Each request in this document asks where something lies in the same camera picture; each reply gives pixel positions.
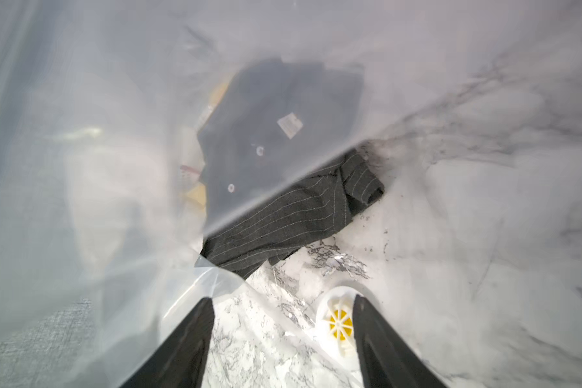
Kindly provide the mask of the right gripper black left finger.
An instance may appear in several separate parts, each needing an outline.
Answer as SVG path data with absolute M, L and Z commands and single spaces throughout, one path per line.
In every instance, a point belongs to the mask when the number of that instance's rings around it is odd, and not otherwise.
M 210 350 L 215 313 L 203 297 L 124 387 L 200 388 Z

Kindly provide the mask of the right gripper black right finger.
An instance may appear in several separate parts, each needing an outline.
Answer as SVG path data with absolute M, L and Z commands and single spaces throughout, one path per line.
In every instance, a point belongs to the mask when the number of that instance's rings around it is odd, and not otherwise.
M 446 388 L 366 297 L 355 297 L 352 323 L 365 387 Z

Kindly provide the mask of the dark grey pinstripe shirt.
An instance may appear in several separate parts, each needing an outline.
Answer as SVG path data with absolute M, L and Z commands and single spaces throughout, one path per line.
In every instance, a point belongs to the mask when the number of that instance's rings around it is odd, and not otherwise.
M 367 161 L 350 150 L 206 238 L 200 254 L 247 279 L 263 263 L 342 231 L 384 192 Z

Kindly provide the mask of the clear plastic vacuum bag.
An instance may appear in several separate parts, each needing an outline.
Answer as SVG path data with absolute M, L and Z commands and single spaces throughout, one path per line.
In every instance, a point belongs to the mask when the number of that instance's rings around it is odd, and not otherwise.
M 297 181 L 207 232 L 197 132 L 269 58 L 362 69 L 308 175 L 385 192 L 243 279 L 205 239 Z M 582 387 L 582 1 L 0 1 L 0 387 L 123 387 L 203 297 L 201 387 L 365 387 L 337 286 L 446 387 Z

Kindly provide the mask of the black shirt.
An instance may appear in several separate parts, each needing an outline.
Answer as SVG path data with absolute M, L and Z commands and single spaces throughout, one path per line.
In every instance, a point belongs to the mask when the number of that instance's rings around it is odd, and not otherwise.
M 358 66 L 269 58 L 239 71 L 197 132 L 205 231 L 244 215 L 341 148 L 357 124 L 364 88 Z

